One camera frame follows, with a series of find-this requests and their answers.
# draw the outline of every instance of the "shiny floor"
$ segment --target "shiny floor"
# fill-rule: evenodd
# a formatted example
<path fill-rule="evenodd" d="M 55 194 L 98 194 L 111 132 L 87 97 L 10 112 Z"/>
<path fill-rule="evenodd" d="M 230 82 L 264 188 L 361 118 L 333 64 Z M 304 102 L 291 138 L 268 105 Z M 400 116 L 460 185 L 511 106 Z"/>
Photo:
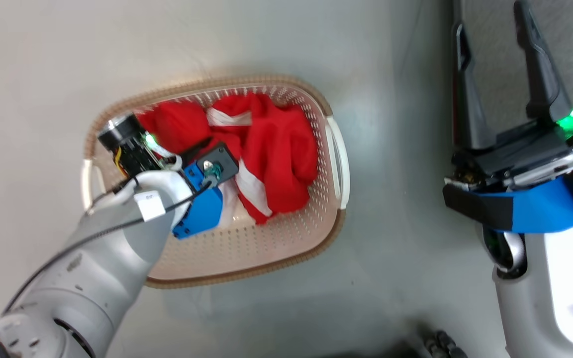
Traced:
<path fill-rule="evenodd" d="M 0 0 L 0 309 L 81 215 L 83 139 L 105 106 L 172 80 L 278 72 L 321 90 L 343 131 L 343 232 L 272 274 L 144 289 L 109 356 L 374 357 L 425 324 L 505 358 L 491 263 L 441 199 L 451 14 L 445 0 Z"/>

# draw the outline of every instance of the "brown basket rim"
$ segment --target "brown basket rim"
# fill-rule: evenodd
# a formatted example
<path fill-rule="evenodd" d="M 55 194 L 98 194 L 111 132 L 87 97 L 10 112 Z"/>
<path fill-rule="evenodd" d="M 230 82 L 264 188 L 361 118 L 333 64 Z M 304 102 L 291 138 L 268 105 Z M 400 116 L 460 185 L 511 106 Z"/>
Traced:
<path fill-rule="evenodd" d="M 222 88 L 230 86 L 248 86 L 252 84 L 284 84 L 299 88 L 300 90 L 308 93 L 313 99 L 320 105 L 322 113 L 325 116 L 333 115 L 333 111 L 330 108 L 327 100 L 319 91 L 316 90 L 309 83 L 302 81 L 296 77 L 289 75 L 252 75 L 244 77 L 229 77 L 222 79 L 206 79 L 197 80 L 193 82 L 187 82 L 182 84 L 176 84 L 168 86 L 166 88 L 156 89 L 147 91 L 145 93 L 134 95 L 128 97 L 124 100 L 120 100 L 107 107 L 100 115 L 94 120 L 91 128 L 86 136 L 86 144 L 84 147 L 84 159 L 93 159 L 94 156 L 94 146 L 96 144 L 96 136 L 98 131 L 109 121 L 111 118 L 118 116 L 122 113 L 129 111 L 130 109 L 154 104 L 161 102 L 163 100 L 172 99 L 174 97 L 179 97 L 185 95 L 185 93 L 193 91 L 201 91 L 212 88 Z M 248 268 L 243 270 L 235 270 L 233 272 L 227 272 L 223 274 L 214 274 L 209 276 L 192 277 L 192 278 L 180 278 L 180 279 L 157 279 L 150 278 L 148 276 L 145 282 L 146 287 L 158 288 L 158 289 L 175 289 L 175 288 L 186 288 L 195 287 L 203 285 L 213 285 L 216 283 L 225 283 L 229 281 L 235 281 L 237 279 L 250 278 L 254 276 L 259 276 L 261 274 L 266 274 L 273 272 L 274 270 L 279 270 L 287 267 L 291 267 L 295 264 L 302 263 L 309 259 L 315 258 L 322 252 L 324 252 L 337 238 L 342 227 L 344 226 L 344 220 L 346 218 L 346 210 L 338 209 L 336 220 L 333 227 L 328 233 L 327 237 L 322 240 L 316 247 L 306 252 L 302 252 L 291 258 L 282 259 L 275 261 L 273 263 L 268 263 L 261 265 L 259 267 Z"/>

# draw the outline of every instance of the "white basket handle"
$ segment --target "white basket handle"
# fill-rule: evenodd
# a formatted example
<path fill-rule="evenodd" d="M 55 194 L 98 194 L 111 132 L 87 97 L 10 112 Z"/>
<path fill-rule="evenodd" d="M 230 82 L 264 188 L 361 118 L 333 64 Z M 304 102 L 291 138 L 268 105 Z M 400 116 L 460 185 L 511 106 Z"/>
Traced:
<path fill-rule="evenodd" d="M 351 175 L 348 168 L 348 153 L 346 153 L 344 138 L 333 116 L 327 117 L 326 134 L 328 152 L 332 156 L 330 167 L 333 172 L 335 195 L 339 199 L 339 208 L 343 210 L 346 209 L 348 197 L 351 193 Z"/>
<path fill-rule="evenodd" d="M 94 166 L 91 159 L 84 159 L 84 165 L 81 168 L 81 200 L 84 203 L 85 210 L 90 208 L 94 197 L 92 183 L 93 170 L 97 175 L 98 187 L 101 190 L 105 190 L 105 183 L 103 182 L 103 176 L 100 174 L 100 170 Z"/>

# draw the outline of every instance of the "blue plastic part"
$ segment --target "blue plastic part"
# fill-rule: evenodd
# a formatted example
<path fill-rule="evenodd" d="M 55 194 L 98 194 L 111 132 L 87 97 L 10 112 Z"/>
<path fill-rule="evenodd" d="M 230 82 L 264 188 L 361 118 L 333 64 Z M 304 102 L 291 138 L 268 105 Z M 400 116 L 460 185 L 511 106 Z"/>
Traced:
<path fill-rule="evenodd" d="M 530 190 L 478 195 L 512 197 L 513 233 L 557 233 L 573 227 L 573 197 L 563 178 Z"/>
<path fill-rule="evenodd" d="M 204 176 L 198 166 L 185 168 L 185 176 L 195 190 L 200 189 Z M 184 218 L 174 227 L 172 233 L 178 239 L 213 229 L 220 222 L 222 212 L 222 193 L 218 188 L 206 190 L 193 200 Z"/>

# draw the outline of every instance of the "perforated basket wall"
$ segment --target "perforated basket wall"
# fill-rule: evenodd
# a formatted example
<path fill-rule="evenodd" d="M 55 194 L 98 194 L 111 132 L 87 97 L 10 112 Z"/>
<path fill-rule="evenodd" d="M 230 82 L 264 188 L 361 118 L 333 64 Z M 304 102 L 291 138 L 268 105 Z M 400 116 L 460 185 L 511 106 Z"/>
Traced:
<path fill-rule="evenodd" d="M 86 142 L 85 158 L 100 169 L 105 188 L 123 179 L 96 139 L 110 118 L 127 111 L 141 111 L 166 100 L 190 100 L 204 108 L 224 95 L 266 93 L 275 104 L 298 104 L 311 122 L 318 143 L 318 177 L 310 186 L 311 200 L 300 211 L 271 218 L 266 225 L 232 224 L 183 240 L 169 236 L 161 259 L 146 285 L 180 288 L 255 276 L 313 258 L 336 238 L 344 221 L 341 206 L 341 164 L 336 161 L 330 106 L 309 84 L 292 77 L 259 76 L 209 80 L 183 84 L 138 95 L 104 111 L 93 123 Z"/>

